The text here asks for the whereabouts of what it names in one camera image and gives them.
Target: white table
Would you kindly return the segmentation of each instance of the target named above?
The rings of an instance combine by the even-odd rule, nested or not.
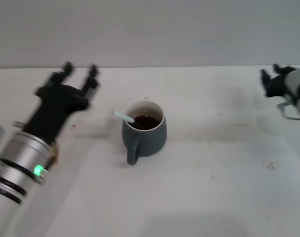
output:
[[[281,98],[264,98],[261,68],[102,69],[90,111],[66,124],[59,164],[7,236],[300,237],[300,121],[281,118]],[[6,139],[53,70],[0,69]],[[145,96],[165,110],[168,140],[129,166],[111,111]]]

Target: spoon handle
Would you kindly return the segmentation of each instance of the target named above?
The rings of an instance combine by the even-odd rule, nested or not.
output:
[[[121,112],[118,112],[118,111],[113,111],[112,114],[117,117],[117,118],[120,118],[126,122],[135,122],[135,120],[127,115],[124,115],[123,113]]]

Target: coffee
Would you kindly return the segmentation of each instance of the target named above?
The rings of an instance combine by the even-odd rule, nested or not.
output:
[[[139,130],[150,130],[157,127],[161,121],[148,115],[137,116],[134,118],[135,122],[130,125]]]

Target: mug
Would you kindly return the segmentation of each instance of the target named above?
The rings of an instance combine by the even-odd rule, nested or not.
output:
[[[139,157],[149,157],[163,148],[167,137],[166,118],[160,106],[146,100],[135,102],[124,114],[133,119],[151,116],[160,121],[157,127],[149,130],[136,129],[123,121],[121,135],[127,148],[127,163],[135,165]]]

